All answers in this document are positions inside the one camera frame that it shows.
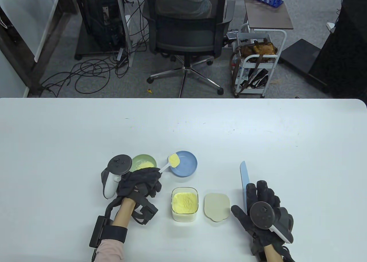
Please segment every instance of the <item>forearm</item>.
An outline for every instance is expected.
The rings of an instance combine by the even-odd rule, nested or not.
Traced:
[[[264,251],[268,262],[283,262],[283,257],[276,252],[273,245],[265,246]]]
[[[127,228],[135,205],[135,201],[129,198],[125,198],[122,201],[120,209],[118,210],[114,222],[112,223],[112,226]]]
[[[131,214],[134,210],[135,202],[125,198],[118,210],[112,226],[127,228]],[[101,241],[97,249],[95,262],[123,262],[123,243],[118,240],[105,239]]]

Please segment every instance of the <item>green bowl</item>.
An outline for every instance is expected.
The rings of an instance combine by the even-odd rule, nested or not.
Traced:
[[[147,154],[141,154],[132,159],[132,165],[130,171],[134,172],[135,170],[137,170],[136,169],[137,166],[139,166],[143,162],[151,162],[153,164],[153,167],[157,167],[157,162],[152,156]]]

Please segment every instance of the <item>chair base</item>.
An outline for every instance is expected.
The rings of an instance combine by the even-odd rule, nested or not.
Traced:
[[[176,59],[178,59],[181,63],[182,63],[182,67],[181,68],[176,68],[176,69],[172,69],[169,71],[165,71],[165,72],[161,72],[161,73],[156,73],[154,75],[151,75],[150,77],[148,77],[147,82],[149,84],[154,82],[154,79],[157,77],[160,77],[162,75],[167,75],[167,74],[171,74],[171,73],[175,73],[178,72],[180,70],[183,71],[183,79],[182,79],[182,85],[181,85],[181,90],[180,90],[180,94],[179,94],[179,98],[181,97],[182,94],[182,90],[184,88],[184,84],[185,84],[185,79],[188,73],[194,73],[196,74],[199,78],[202,78],[206,81],[208,81],[209,83],[213,84],[214,86],[216,86],[218,88],[217,93],[218,95],[222,95],[224,93],[224,90],[221,86],[219,86],[218,84],[216,84],[214,81],[210,80],[208,77],[202,75],[201,73],[199,73],[197,70],[193,69],[193,66],[196,66],[198,64],[204,63],[206,62],[208,65],[213,64],[213,60],[214,57],[209,57],[207,59],[203,59],[201,61],[195,62],[193,64],[190,63],[190,57],[189,56],[185,56],[185,61],[183,61],[179,56],[175,56]]]

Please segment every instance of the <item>black velcro strap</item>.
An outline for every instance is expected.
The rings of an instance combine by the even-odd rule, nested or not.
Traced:
[[[289,253],[289,249],[286,246],[279,246],[277,244],[273,244],[273,247],[277,253],[279,253],[281,256],[283,256],[283,261],[286,262],[295,262],[291,254]]]
[[[137,191],[131,192],[127,198],[130,198],[137,204],[143,206],[140,209],[141,214],[139,214],[137,211],[133,211],[131,215],[138,224],[147,224],[148,221],[151,220],[158,211],[158,209],[152,203],[150,203],[144,195]]]
[[[114,207],[118,207],[119,205],[121,205],[123,200],[123,197],[117,197],[116,199],[114,199],[106,208],[106,212],[105,212],[105,218],[109,219],[111,217],[111,212],[113,210]]]
[[[105,226],[102,231],[101,240],[112,239],[124,243],[126,234],[127,228],[119,226]]]

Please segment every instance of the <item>yellow powder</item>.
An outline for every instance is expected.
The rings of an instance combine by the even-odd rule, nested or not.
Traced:
[[[172,167],[177,167],[180,164],[180,158],[176,153],[172,154],[168,160]]]
[[[198,210],[198,197],[191,192],[179,192],[173,195],[172,209],[178,214],[191,214]]]
[[[135,170],[139,170],[139,169],[143,169],[143,168],[148,168],[148,167],[154,167],[154,164],[152,164],[151,162],[141,162],[140,164],[138,164],[135,167]]]

